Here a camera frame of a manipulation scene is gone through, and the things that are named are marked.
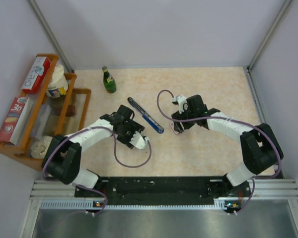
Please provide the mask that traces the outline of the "blue stapler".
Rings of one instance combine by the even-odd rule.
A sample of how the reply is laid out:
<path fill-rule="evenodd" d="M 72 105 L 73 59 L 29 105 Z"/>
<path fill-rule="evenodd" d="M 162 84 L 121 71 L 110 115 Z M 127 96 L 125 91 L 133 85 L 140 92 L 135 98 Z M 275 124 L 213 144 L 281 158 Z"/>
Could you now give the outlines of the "blue stapler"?
<path fill-rule="evenodd" d="M 164 128 L 158 124 L 133 98 L 128 97 L 127 101 L 135 108 L 141 115 L 142 118 L 159 134 L 164 133 Z"/>

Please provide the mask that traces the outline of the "red staple box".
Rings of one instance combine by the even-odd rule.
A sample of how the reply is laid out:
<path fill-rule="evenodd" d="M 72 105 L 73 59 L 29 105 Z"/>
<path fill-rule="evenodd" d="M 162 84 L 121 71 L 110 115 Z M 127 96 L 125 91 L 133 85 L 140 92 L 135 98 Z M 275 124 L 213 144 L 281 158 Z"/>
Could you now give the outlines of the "red staple box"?
<path fill-rule="evenodd" d="M 177 128 L 176 128 L 174 122 L 171 122 L 169 124 L 169 126 L 170 126 L 170 128 L 172 129 L 172 131 L 174 132 L 175 135 L 179 135 L 181 133 L 181 132 L 179 132 L 179 131 L 176 130 Z"/>

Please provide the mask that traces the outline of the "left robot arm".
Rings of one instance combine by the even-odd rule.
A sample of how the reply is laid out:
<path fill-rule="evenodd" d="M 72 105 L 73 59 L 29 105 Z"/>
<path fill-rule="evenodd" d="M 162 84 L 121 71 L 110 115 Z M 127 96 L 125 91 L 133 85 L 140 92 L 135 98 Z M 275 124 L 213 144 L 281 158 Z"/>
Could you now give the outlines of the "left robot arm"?
<path fill-rule="evenodd" d="M 96 122 L 75 133 L 52 137 L 42 162 L 42 177 L 51 176 L 63 184 L 85 187 L 91 196 L 99 196 L 103 185 L 98 174 L 80 166 L 84 151 L 112 137 L 130 149 L 145 149 L 149 139 L 142 135 L 144 126 L 133 119 L 134 111 L 121 105 L 117 111 L 102 115 Z"/>

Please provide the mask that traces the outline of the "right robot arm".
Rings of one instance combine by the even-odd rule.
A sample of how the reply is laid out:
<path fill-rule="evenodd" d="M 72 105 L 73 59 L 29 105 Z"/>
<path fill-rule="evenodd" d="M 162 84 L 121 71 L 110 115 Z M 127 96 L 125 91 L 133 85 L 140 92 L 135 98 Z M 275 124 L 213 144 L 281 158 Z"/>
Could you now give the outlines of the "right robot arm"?
<path fill-rule="evenodd" d="M 234 196 L 239 192 L 240 184 L 262 173 L 284 157 L 271 127 L 266 123 L 257 126 L 237 123 L 218 109 L 208 109 L 200 95 L 189 98 L 176 96 L 172 103 L 179 107 L 178 111 L 171 115 L 176 120 L 175 131 L 182 133 L 198 125 L 240 143 L 243 161 L 223 177 L 222 191 L 227 196 Z"/>

